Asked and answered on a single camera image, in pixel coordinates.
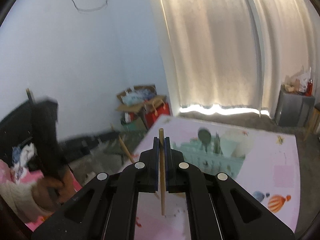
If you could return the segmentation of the person hand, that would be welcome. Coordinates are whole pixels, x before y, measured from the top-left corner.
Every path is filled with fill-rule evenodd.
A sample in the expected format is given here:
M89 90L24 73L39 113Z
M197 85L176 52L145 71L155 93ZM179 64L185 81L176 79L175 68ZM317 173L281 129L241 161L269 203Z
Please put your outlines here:
M31 188L35 203L49 212L55 212L75 193L73 176L69 167L63 170L59 179L46 176L40 178Z

